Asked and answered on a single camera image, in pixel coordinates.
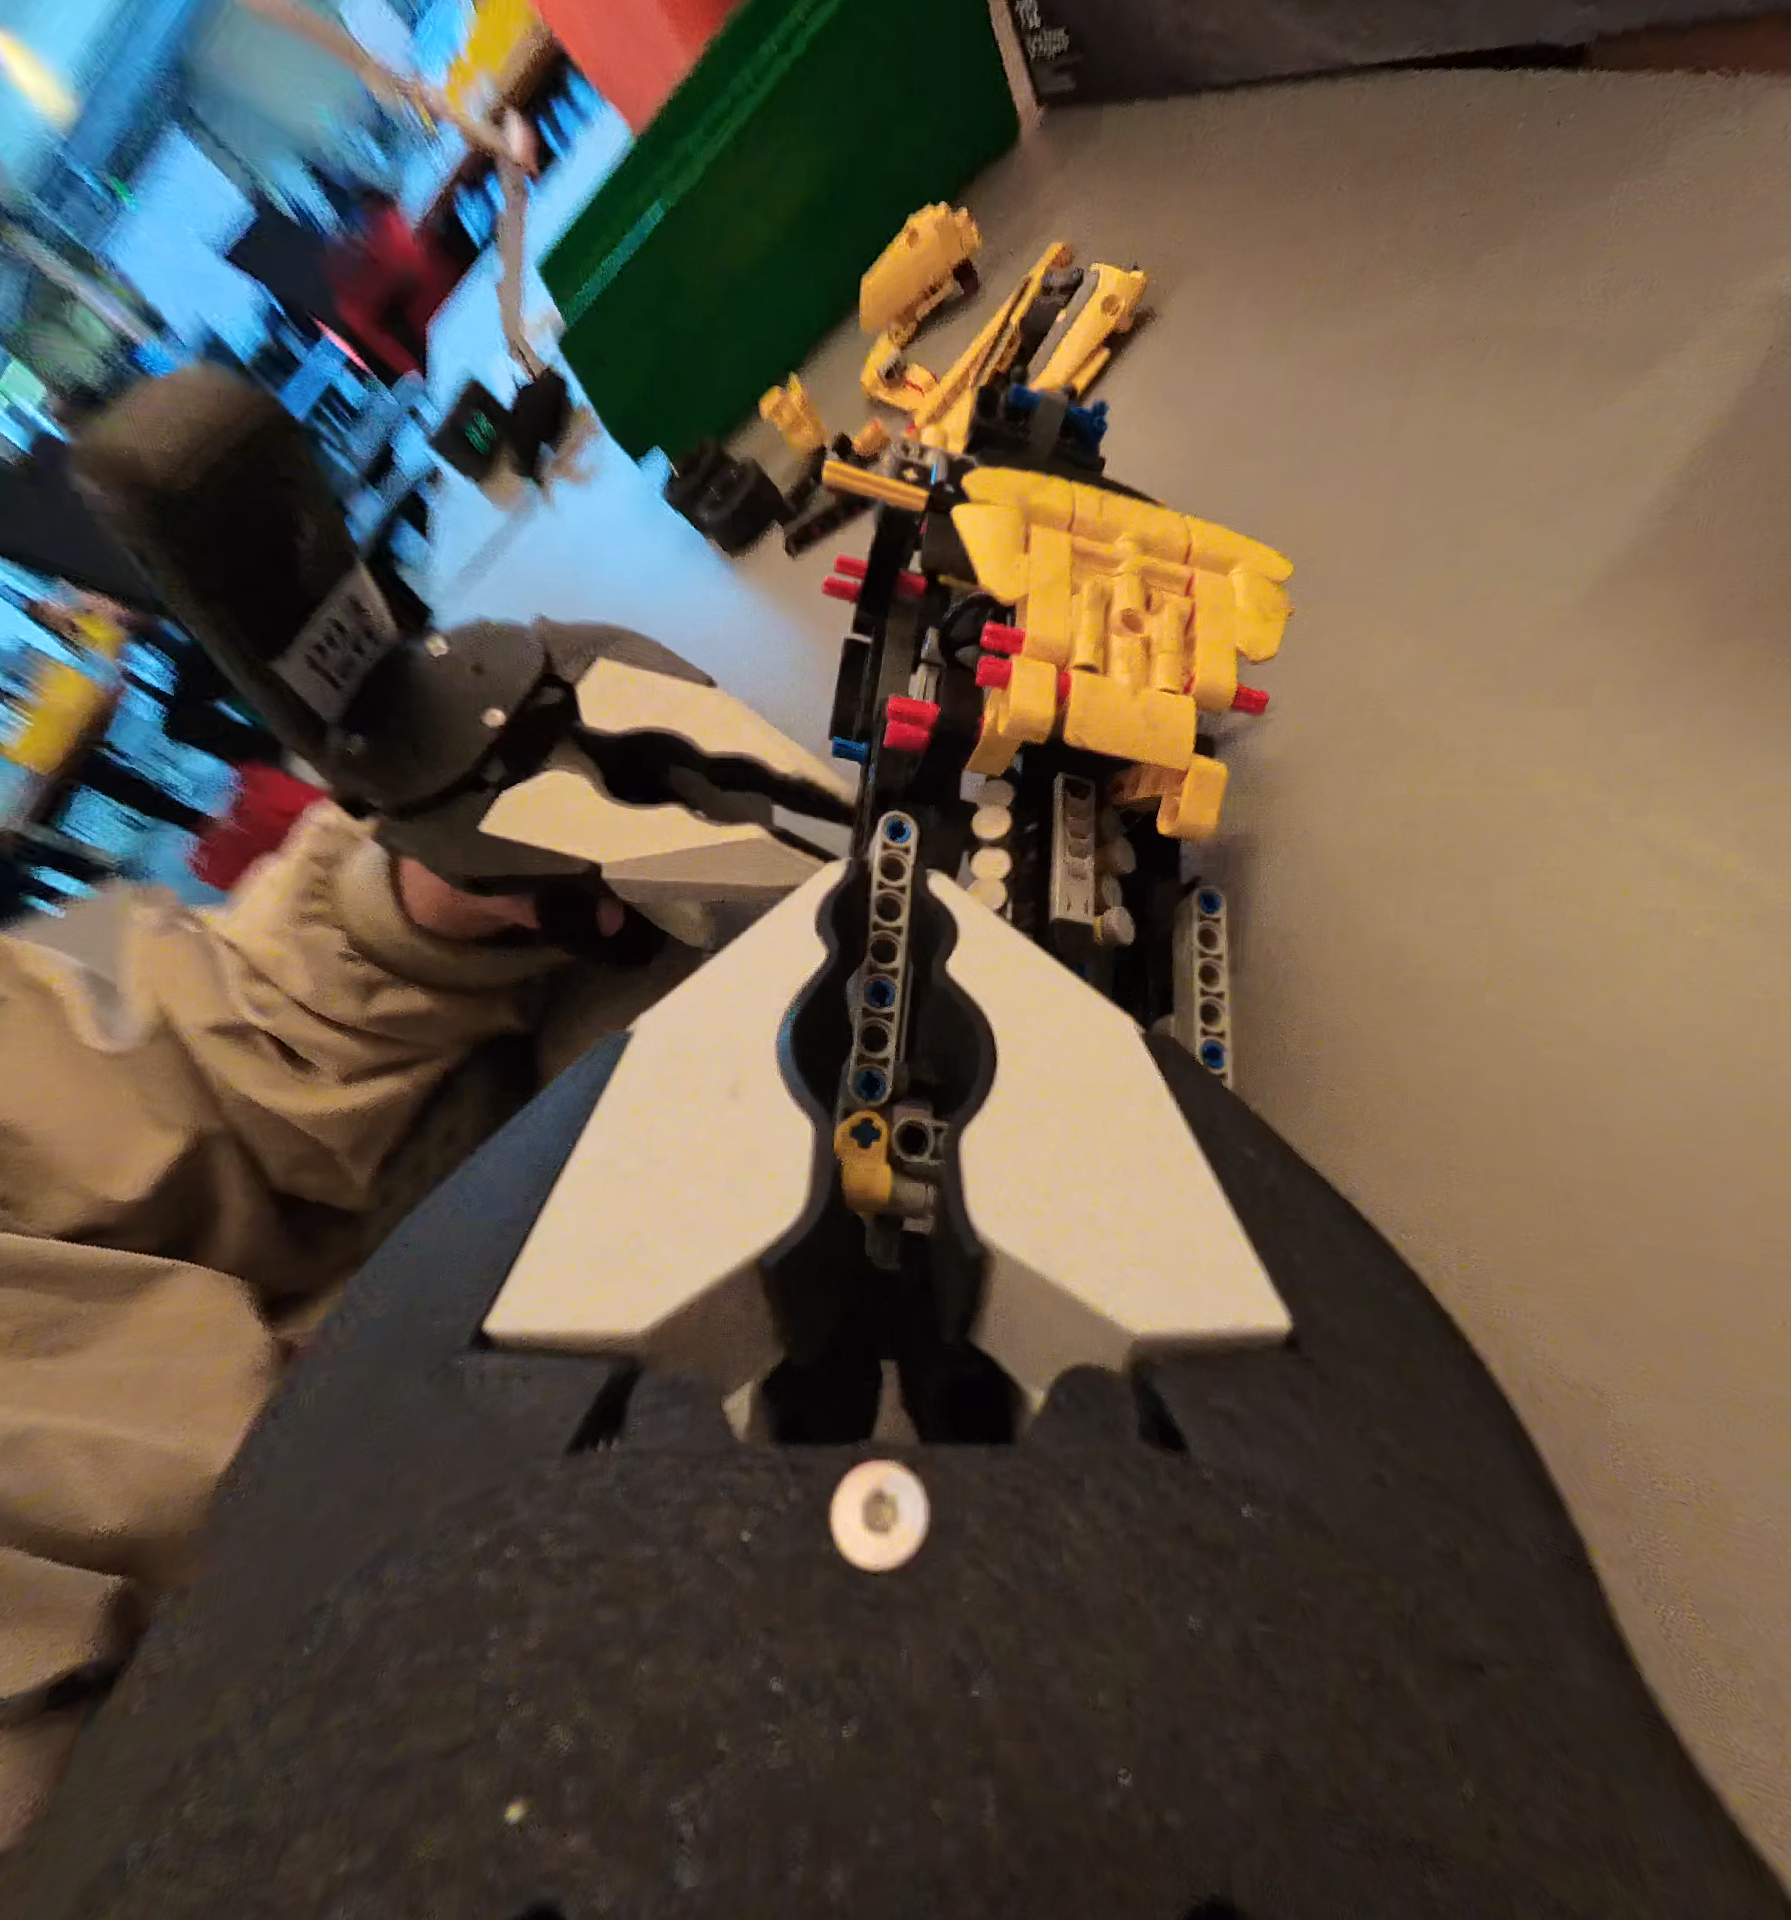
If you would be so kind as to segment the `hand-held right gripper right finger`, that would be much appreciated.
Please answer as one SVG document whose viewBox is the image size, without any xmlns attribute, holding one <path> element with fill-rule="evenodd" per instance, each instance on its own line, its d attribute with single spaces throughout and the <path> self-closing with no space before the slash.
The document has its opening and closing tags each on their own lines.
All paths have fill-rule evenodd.
<svg viewBox="0 0 1791 1920">
<path fill-rule="evenodd" d="M 929 886 L 994 1053 L 957 1134 L 986 1256 L 974 1344 L 1030 1404 L 1070 1370 L 1282 1344 L 1291 1311 L 1137 1023 L 953 881 Z"/>
</svg>

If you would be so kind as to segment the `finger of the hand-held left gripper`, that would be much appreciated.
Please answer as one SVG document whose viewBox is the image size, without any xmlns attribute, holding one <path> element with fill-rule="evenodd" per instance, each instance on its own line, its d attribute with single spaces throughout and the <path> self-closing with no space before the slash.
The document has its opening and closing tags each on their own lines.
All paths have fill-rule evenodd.
<svg viewBox="0 0 1791 1920">
<path fill-rule="evenodd" d="M 684 776 L 718 795 L 758 795 L 818 820 L 853 812 L 856 785 L 833 761 L 718 684 L 594 660 L 572 702 L 579 749 L 621 795 L 680 795 Z"/>
<path fill-rule="evenodd" d="M 680 803 L 622 803 L 577 767 L 500 791 L 484 836 L 560 855 L 693 949 L 720 949 L 827 867 L 754 822 L 718 822 Z"/>
</svg>

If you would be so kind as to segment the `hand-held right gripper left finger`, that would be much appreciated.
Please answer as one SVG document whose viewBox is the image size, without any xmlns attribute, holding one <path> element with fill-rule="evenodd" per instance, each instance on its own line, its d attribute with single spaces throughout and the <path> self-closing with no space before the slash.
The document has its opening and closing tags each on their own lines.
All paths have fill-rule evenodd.
<svg viewBox="0 0 1791 1920">
<path fill-rule="evenodd" d="M 744 1400 L 779 1360 L 763 1256 L 803 1218 L 814 1122 L 781 1031 L 820 974 L 829 862 L 647 1006 L 484 1320 L 503 1352 L 625 1358 Z"/>
</svg>

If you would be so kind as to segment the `yellow black brick car chassis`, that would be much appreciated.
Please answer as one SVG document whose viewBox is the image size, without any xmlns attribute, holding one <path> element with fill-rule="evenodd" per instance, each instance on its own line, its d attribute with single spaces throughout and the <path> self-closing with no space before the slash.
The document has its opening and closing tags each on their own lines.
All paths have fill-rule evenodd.
<svg viewBox="0 0 1791 1920">
<path fill-rule="evenodd" d="M 1230 909 L 1185 851 L 1227 794 L 1217 724 L 1267 712 L 1246 679 L 1281 646 L 1291 564 L 1109 484 L 1103 431 L 1103 405 L 999 378 L 967 451 L 840 439 L 817 466 L 875 523 L 820 583 L 851 606 L 829 733 L 859 783 L 823 1025 L 797 1016 L 790 1040 L 836 1122 L 829 1206 L 873 1277 L 941 1241 L 976 1093 L 929 876 L 1233 1082 Z"/>
</svg>

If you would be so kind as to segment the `person's left forearm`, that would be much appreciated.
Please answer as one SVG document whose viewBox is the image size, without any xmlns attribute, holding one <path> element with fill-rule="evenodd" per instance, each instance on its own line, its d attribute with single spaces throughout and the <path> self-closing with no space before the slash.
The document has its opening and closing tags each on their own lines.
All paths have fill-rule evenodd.
<svg viewBox="0 0 1791 1920">
<path fill-rule="evenodd" d="M 219 906 L 110 891 L 106 969 L 0 929 L 0 1212 L 261 1304 L 327 1283 L 426 1100 L 572 980 L 543 935 L 408 923 L 392 858 L 321 803 Z"/>
</svg>

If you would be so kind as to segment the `wooden desk lamp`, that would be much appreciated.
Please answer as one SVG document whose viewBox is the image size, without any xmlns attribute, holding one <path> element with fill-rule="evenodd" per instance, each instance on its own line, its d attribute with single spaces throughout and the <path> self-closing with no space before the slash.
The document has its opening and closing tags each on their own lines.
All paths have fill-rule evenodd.
<svg viewBox="0 0 1791 1920">
<path fill-rule="evenodd" d="M 498 410 L 507 462 L 531 483 L 557 462 L 557 447 L 574 418 L 566 379 L 555 371 L 533 345 L 523 314 L 527 254 L 527 189 L 539 176 L 541 140 L 522 110 L 500 108 L 497 117 L 470 112 L 450 101 L 448 92 L 414 73 L 388 66 L 332 17 L 294 2 L 246 2 L 269 25 L 304 42 L 319 55 L 345 67 L 386 108 L 450 127 L 462 145 L 482 156 L 498 186 L 495 218 L 497 316 L 500 338 L 522 378 L 517 393 Z"/>
</svg>

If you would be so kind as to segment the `grey desk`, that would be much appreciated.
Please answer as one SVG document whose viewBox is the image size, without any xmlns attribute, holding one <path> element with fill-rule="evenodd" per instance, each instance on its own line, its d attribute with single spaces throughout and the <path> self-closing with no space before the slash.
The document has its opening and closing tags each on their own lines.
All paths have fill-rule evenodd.
<svg viewBox="0 0 1791 1920">
<path fill-rule="evenodd" d="M 1237 1089 L 1436 1288 L 1791 1885 L 1791 79 L 1046 116 L 1148 274 L 1116 474 L 1293 560 L 1214 846 Z"/>
</svg>

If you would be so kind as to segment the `black brick beam assembly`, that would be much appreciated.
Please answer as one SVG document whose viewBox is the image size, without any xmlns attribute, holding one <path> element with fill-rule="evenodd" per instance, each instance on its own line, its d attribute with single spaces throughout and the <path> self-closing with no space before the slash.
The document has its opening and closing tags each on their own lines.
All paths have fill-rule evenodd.
<svg viewBox="0 0 1791 1920">
<path fill-rule="evenodd" d="M 787 559 L 837 536 L 850 521 L 868 515 L 877 502 L 859 493 L 836 493 L 823 483 L 814 483 L 781 521 L 781 547 Z"/>
</svg>

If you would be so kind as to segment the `black device green display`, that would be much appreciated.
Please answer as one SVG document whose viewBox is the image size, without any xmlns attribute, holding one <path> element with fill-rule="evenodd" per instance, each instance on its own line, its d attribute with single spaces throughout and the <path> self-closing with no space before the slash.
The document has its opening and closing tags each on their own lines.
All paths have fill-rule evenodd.
<svg viewBox="0 0 1791 1920">
<path fill-rule="evenodd" d="M 426 443 L 440 462 L 478 487 L 498 466 L 512 422 L 506 399 L 470 378 L 426 435 Z"/>
</svg>

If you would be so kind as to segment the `red bag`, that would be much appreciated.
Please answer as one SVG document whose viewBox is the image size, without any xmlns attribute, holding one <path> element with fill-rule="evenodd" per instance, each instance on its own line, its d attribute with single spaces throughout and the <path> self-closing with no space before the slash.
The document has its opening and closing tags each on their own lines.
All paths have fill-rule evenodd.
<svg viewBox="0 0 1791 1920">
<path fill-rule="evenodd" d="M 201 884 L 228 892 L 249 867 L 278 851 L 301 814 L 326 797 L 326 790 L 278 762 L 235 764 L 226 801 L 188 854 L 188 873 Z"/>
</svg>

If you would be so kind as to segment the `green plastic bin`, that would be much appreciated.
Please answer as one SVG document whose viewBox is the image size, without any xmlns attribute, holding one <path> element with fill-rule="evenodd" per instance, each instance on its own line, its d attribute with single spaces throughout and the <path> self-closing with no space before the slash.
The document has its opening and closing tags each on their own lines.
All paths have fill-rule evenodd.
<svg viewBox="0 0 1791 1920">
<path fill-rule="evenodd" d="M 988 4 L 743 4 L 543 258 L 594 416 L 630 460 L 737 429 L 1017 132 Z"/>
</svg>

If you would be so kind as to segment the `yellow curved fender panel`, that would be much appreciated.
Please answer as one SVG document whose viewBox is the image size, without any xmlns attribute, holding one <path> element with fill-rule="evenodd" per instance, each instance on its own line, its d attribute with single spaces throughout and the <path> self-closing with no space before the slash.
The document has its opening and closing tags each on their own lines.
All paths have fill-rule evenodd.
<svg viewBox="0 0 1791 1920">
<path fill-rule="evenodd" d="M 914 210 L 859 278 L 859 327 L 897 345 L 914 338 L 945 304 L 977 292 L 977 250 L 977 223 L 966 207 Z"/>
</svg>

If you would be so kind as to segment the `large yellow car panel assembly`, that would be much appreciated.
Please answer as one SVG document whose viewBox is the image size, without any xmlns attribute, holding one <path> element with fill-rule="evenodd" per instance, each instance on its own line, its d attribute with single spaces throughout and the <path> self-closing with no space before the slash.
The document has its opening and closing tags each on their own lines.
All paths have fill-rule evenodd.
<svg viewBox="0 0 1791 1920">
<path fill-rule="evenodd" d="M 1082 395 L 1122 336 L 1143 322 L 1147 280 L 1137 266 L 1075 266 L 1070 250 L 1056 243 L 980 324 L 951 369 L 934 374 L 910 348 L 941 308 L 977 292 L 977 273 L 964 261 L 921 292 L 912 314 L 871 326 L 862 393 L 907 418 L 921 445 L 966 454 L 984 397 L 1003 402 L 1014 388 L 1037 397 Z"/>
</svg>

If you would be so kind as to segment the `red plastic carry case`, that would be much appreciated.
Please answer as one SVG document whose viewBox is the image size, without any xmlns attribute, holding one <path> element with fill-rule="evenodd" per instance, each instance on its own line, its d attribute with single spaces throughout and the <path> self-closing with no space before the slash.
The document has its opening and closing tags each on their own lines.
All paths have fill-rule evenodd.
<svg viewBox="0 0 1791 1920">
<path fill-rule="evenodd" d="M 546 32 L 633 135 L 645 132 L 740 2 L 531 2 Z"/>
</svg>

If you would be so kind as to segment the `dark printed car set box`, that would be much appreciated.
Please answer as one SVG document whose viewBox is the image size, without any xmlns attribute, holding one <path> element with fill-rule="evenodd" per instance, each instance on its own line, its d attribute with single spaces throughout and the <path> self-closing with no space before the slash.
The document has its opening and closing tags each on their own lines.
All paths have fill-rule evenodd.
<svg viewBox="0 0 1791 1920">
<path fill-rule="evenodd" d="M 1781 66 L 1791 2 L 1008 2 L 1037 104 L 1406 66 Z"/>
</svg>

